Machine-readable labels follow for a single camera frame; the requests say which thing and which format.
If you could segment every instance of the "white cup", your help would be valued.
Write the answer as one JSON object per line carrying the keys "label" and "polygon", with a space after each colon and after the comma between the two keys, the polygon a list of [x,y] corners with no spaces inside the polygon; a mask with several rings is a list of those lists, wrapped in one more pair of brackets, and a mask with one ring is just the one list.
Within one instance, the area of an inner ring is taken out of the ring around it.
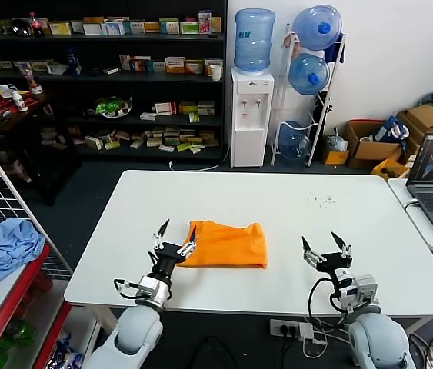
{"label": "white cup", "polygon": [[211,64],[209,68],[211,70],[211,79],[213,81],[219,81],[221,79],[221,71],[223,70],[223,65]]}

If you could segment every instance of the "water bottle rack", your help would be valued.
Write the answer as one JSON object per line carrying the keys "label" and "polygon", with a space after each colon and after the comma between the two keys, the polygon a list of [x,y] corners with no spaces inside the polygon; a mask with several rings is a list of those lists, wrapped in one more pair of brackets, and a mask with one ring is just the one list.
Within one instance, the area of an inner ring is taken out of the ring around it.
{"label": "water bottle rack", "polygon": [[298,39],[298,36],[291,30],[290,24],[288,23],[286,25],[285,37],[283,39],[283,44],[282,44],[283,55],[281,57],[281,67],[279,69],[279,76],[276,83],[276,92],[272,102],[273,110],[271,113],[271,123],[276,125],[276,136],[272,145],[271,165],[274,166],[276,155],[281,154],[278,148],[278,140],[279,140],[279,132],[281,130],[282,125],[287,125],[289,128],[295,131],[307,131],[307,136],[310,135],[311,128],[317,126],[317,130],[315,131],[312,147],[310,150],[310,156],[308,157],[307,164],[306,164],[307,167],[310,167],[311,161],[314,157],[315,149],[317,148],[318,138],[321,135],[321,130],[325,123],[325,117],[327,116],[328,113],[332,111],[332,104],[330,103],[332,86],[334,85],[335,82],[336,71],[339,65],[339,61],[341,59],[342,52],[345,49],[345,43],[346,43],[346,35],[342,36],[341,41],[336,42],[336,44],[339,44],[338,56],[336,57],[336,60],[334,61],[334,65],[332,67],[331,79],[327,87],[327,93],[325,99],[322,100],[320,96],[320,92],[315,95],[316,101],[320,103],[322,106],[320,118],[318,119],[318,121],[316,121],[312,113],[309,111],[308,117],[310,118],[310,121],[308,122],[308,125],[303,128],[295,128],[290,126],[286,121],[283,121],[283,108],[285,105],[286,91],[288,90],[288,87],[290,85],[288,82],[288,75],[290,72],[291,60],[293,59],[294,51],[298,51],[298,52],[301,51],[300,50],[301,44],[300,44],[300,40]]}

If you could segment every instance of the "water jug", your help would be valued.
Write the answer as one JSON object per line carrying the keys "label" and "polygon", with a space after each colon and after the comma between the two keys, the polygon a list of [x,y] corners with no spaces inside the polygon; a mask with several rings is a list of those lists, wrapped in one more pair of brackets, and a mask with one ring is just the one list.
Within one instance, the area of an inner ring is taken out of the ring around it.
{"label": "water jug", "polygon": [[329,66],[324,59],[302,52],[291,62],[288,80],[302,95],[319,93],[329,80]]}
{"label": "water jug", "polygon": [[[293,128],[302,128],[296,121],[287,121]],[[311,150],[311,142],[305,134],[305,130],[297,131],[287,125],[279,128],[278,149],[283,157],[288,160],[302,161],[308,158]]]}
{"label": "water jug", "polygon": [[325,50],[341,34],[341,15],[330,5],[317,5],[298,14],[292,29],[308,50]]}
{"label": "water jug", "polygon": [[271,64],[272,27],[276,14],[267,9],[242,9],[235,15],[235,65],[242,71],[256,73]]}

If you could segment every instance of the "red bottle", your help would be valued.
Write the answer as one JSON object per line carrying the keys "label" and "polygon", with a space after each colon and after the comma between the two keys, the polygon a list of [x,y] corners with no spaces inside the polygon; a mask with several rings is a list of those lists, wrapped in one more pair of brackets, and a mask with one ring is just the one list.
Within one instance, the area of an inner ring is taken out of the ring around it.
{"label": "red bottle", "polygon": [[35,18],[35,13],[30,13],[30,25],[32,25],[33,35],[35,37],[44,37],[42,25],[37,21],[37,18]]}

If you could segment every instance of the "white wall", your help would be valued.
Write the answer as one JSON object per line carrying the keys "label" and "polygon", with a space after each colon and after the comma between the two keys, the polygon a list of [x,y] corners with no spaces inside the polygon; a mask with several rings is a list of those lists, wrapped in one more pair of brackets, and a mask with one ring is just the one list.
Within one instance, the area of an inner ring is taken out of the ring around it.
{"label": "white wall", "polygon": [[[433,0],[228,0],[227,65],[233,66],[239,9],[268,8],[276,13],[271,71],[277,78],[286,23],[321,3],[339,10],[348,35],[328,130],[351,118],[387,118],[433,92]],[[307,101],[292,91],[285,117],[304,119]]]}

